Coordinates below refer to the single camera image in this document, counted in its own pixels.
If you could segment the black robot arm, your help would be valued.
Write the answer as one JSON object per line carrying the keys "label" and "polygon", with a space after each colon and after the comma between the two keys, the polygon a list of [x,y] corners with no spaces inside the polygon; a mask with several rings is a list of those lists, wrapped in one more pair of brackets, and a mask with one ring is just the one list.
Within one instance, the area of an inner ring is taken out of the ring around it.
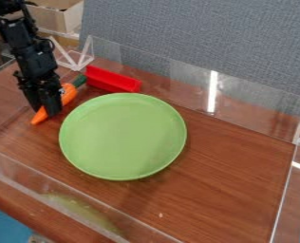
{"label": "black robot arm", "polygon": [[18,87],[36,111],[54,117],[64,110],[54,43],[38,36],[37,21],[25,0],[0,0],[0,36],[12,48],[20,69]]}

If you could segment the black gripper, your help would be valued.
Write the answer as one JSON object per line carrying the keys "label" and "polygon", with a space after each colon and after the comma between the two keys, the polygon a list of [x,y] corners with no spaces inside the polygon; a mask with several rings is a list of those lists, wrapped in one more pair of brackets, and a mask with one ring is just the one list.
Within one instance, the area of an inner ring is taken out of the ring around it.
{"label": "black gripper", "polygon": [[13,55],[20,70],[18,86],[36,111],[44,106],[50,117],[64,110],[61,78],[52,41],[14,41]]}

